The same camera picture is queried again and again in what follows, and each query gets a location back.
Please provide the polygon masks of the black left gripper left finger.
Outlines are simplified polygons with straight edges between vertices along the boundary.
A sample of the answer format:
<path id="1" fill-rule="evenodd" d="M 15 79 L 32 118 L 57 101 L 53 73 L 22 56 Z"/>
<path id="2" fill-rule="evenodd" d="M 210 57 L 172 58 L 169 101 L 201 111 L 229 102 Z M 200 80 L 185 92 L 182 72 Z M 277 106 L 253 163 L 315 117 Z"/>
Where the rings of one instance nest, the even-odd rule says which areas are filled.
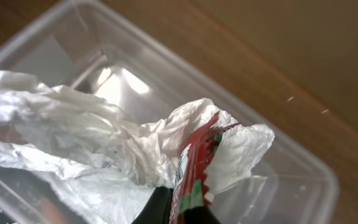
<path id="1" fill-rule="evenodd" d="M 132 224 L 168 224 L 173 189 L 157 187 Z"/>

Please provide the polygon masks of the white napkin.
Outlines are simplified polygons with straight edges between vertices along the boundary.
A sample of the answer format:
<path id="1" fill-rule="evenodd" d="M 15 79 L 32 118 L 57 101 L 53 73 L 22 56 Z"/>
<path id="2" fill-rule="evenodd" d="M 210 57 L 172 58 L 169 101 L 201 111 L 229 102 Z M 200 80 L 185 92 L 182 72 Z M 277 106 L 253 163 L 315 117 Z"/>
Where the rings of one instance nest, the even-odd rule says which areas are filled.
<path id="1" fill-rule="evenodd" d="M 238 123 L 202 98 L 136 124 L 100 97 L 0 70 L 0 166 L 33 172 L 89 223 L 132 223 L 155 188 L 175 189 L 190 134 L 215 113 L 216 126 Z M 250 177 L 274 138 L 265 124 L 223 134 L 206 168 L 213 200 Z"/>

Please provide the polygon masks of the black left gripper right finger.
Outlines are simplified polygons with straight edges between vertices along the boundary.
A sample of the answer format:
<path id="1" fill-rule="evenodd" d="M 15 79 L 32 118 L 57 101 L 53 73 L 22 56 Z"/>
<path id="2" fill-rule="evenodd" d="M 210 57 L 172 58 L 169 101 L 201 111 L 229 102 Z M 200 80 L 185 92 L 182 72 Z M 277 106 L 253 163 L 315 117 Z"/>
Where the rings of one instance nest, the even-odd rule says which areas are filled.
<path id="1" fill-rule="evenodd" d="M 221 224 L 208 207 L 196 207 L 184 213 L 185 224 Z"/>

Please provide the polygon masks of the red snack wrapper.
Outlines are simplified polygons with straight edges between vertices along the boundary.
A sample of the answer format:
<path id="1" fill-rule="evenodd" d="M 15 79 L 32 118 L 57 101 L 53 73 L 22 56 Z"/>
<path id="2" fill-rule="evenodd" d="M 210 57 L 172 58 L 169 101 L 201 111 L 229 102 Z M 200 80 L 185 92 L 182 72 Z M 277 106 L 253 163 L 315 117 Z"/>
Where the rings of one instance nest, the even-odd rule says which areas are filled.
<path id="1" fill-rule="evenodd" d="M 173 190 L 170 219 L 171 224 L 185 224 L 184 213 L 196 207 L 212 204 L 213 194 L 205 184 L 206 168 L 212 162 L 223 140 L 223 134 L 238 125 L 216 126 L 219 113 L 190 134 L 182 151 L 177 170 L 177 186 Z"/>

